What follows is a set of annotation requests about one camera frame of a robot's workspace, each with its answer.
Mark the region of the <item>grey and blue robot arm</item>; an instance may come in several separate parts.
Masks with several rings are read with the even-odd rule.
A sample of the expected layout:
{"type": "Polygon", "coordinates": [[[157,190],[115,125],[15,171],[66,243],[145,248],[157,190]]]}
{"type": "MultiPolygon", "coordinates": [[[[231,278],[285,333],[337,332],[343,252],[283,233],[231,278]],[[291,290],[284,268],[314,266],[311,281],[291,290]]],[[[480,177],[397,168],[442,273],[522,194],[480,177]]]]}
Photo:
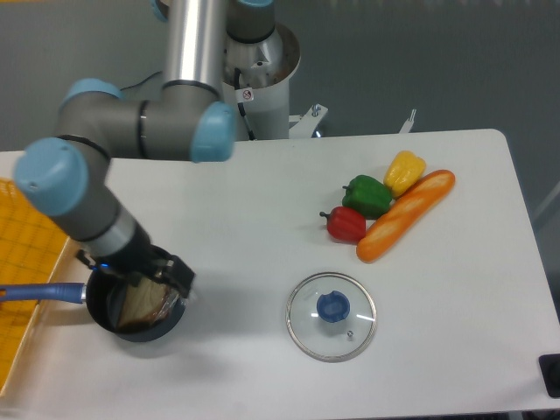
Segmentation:
{"type": "Polygon", "coordinates": [[[256,44],[275,29],[271,1],[155,1],[169,44],[157,101],[126,101],[102,80],[74,83],[55,134],[30,144],[13,178],[42,214],[96,265],[136,284],[140,277],[186,297],[193,272],[161,256],[139,222],[107,188],[112,158],[223,162],[233,152],[235,112],[221,99],[228,40],[256,44]]]}

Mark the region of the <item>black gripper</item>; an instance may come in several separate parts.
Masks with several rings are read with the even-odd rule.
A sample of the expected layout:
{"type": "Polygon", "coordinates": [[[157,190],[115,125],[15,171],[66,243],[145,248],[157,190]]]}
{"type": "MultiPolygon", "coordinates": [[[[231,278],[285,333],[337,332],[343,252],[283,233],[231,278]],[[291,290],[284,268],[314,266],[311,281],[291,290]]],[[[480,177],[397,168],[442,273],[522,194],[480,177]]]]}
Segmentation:
{"type": "Polygon", "coordinates": [[[139,225],[129,234],[111,229],[80,245],[94,260],[96,271],[113,280],[138,286],[146,278],[172,288],[182,298],[190,294],[194,271],[178,256],[153,245],[139,225]]]}

